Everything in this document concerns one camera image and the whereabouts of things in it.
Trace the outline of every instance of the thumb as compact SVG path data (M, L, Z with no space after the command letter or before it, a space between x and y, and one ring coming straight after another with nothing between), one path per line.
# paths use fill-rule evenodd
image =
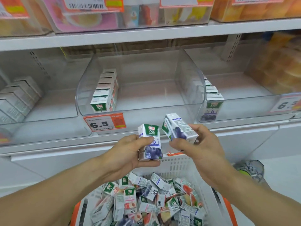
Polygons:
M189 143L185 139L175 138L169 142L172 148L175 148L178 151L182 151L185 155L194 159L195 157L201 154L201 150L199 147Z
M137 140L134 140L130 143L131 149L134 151L138 151L140 148L149 145L153 142L153 137L141 137Z

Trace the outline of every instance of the forearm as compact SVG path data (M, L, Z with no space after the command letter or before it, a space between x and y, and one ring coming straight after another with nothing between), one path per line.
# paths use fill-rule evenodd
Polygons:
M102 184L103 163L94 159L0 198L3 225L48 226Z
M301 222L300 203L262 187L239 172L219 190L256 226L298 225Z

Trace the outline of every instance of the hand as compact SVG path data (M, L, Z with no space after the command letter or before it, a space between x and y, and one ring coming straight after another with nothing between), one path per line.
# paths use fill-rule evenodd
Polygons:
M154 140L153 137L130 135L119 140L114 147L101 157L104 175L103 182L116 181L137 167L157 167L160 161L139 161L138 150Z
M236 170L225 158L224 150L217 136L202 124L190 124L198 134L198 144L190 144L187 140L176 138L169 144L178 151L191 157L204 181L216 190L228 185Z

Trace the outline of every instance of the left hand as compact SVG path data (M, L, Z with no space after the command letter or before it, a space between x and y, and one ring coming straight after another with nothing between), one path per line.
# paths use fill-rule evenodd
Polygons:
M160 161L139 161L138 150L154 140L153 137L130 135L119 140L114 147L99 156L104 174L103 182L116 181L137 167L157 167Z

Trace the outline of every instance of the finger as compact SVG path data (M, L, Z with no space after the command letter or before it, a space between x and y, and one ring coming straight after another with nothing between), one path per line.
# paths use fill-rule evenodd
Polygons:
M133 135L129 135L129 136L126 136L126 137L123 137L121 138L118 143L130 143L134 140L137 140L138 139L138 135L136 134L133 134Z
M141 137L130 143L130 149L138 151L140 148L149 145L153 142L154 137Z
M182 151L185 155L194 158L198 156L201 152L201 149L196 145L189 143L185 139L175 138L169 142L172 148L175 148L178 151Z
M210 132L210 130L202 124L189 124L189 126L196 131L199 136L202 137L202 139L206 138L207 136L211 135L212 133Z
M137 167L158 167L160 166L160 161L152 160L152 161L139 161Z

